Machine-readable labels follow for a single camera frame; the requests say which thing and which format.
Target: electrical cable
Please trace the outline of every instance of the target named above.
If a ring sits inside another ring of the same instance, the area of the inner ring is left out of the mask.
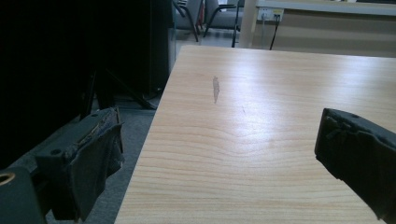
[[[280,15],[275,15],[275,17],[276,17],[275,32],[274,32],[273,40],[272,40],[272,42],[271,42],[270,50],[272,49],[272,46],[274,45],[275,36],[276,36],[276,31],[277,31],[277,27],[279,26],[279,21],[280,21]]]

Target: chair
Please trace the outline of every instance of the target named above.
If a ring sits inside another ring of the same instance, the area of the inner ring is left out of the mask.
[[[203,2],[204,0],[173,1],[173,5],[177,9],[176,28],[179,30],[192,30],[197,42],[200,34],[198,20]]]
[[[239,30],[243,18],[243,12],[239,11],[239,8],[245,4],[245,1],[238,1],[237,6],[235,5],[219,5],[218,0],[205,0],[206,15],[210,16],[209,22],[206,24],[204,37],[207,34],[209,28],[215,29],[236,29]],[[236,8],[236,11],[222,11],[227,8]]]

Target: light wood grain surface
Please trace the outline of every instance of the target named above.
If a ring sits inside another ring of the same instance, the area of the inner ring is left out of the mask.
[[[116,223],[382,223],[314,147],[324,107],[396,131],[395,71],[396,59],[183,47]]]

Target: gray carpet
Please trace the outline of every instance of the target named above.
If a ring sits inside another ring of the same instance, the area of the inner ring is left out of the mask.
[[[160,102],[160,99],[161,95],[149,101],[154,105],[157,105]],[[116,98],[116,107],[120,110],[120,120],[122,122],[121,139],[123,143],[123,156],[125,158],[125,163],[120,170],[106,180],[105,191],[97,199],[88,218],[84,222],[80,220],[79,223],[111,224],[115,222],[123,196],[130,182],[132,173],[134,172],[134,167],[155,114],[155,110],[144,109],[127,96]],[[78,118],[70,121],[69,124],[63,126],[40,145],[45,145],[51,138],[64,133],[68,126],[74,122],[78,122]],[[32,149],[18,161],[14,162],[11,166],[23,166],[29,171],[32,171],[35,167],[34,155],[37,149],[40,148],[40,145]],[[75,223],[72,220],[56,220],[51,212],[47,214],[46,220],[49,224]]]

